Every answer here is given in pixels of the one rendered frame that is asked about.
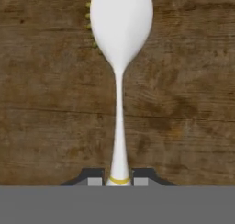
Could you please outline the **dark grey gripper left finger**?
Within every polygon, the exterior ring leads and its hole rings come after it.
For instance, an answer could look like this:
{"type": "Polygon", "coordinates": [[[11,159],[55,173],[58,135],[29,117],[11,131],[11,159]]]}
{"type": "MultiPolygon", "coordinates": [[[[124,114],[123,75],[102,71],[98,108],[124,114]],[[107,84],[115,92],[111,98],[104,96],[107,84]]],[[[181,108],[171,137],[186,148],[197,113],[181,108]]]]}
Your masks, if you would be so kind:
{"type": "Polygon", "coordinates": [[[84,185],[84,186],[104,186],[104,168],[83,168],[78,176],[63,182],[63,186],[84,185]]]}

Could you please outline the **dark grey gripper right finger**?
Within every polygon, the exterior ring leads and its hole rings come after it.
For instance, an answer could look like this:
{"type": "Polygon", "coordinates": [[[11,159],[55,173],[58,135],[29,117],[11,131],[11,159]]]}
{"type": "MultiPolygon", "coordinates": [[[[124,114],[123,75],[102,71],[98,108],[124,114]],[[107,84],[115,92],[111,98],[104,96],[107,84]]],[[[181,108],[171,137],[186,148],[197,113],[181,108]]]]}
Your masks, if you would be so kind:
{"type": "Polygon", "coordinates": [[[134,186],[148,186],[150,181],[159,185],[175,186],[175,184],[167,179],[161,178],[154,168],[133,168],[132,184],[134,186]]]}

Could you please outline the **white dish brush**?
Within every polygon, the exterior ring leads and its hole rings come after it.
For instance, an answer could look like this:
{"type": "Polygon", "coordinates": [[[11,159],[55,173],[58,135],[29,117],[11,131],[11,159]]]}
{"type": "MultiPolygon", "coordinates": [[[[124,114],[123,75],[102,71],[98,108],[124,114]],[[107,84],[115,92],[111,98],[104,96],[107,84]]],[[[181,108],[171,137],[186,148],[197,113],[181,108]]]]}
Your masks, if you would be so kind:
{"type": "Polygon", "coordinates": [[[130,186],[123,80],[151,32],[152,0],[91,0],[89,18],[95,42],[110,64],[116,85],[115,133],[108,186],[130,186]]]}

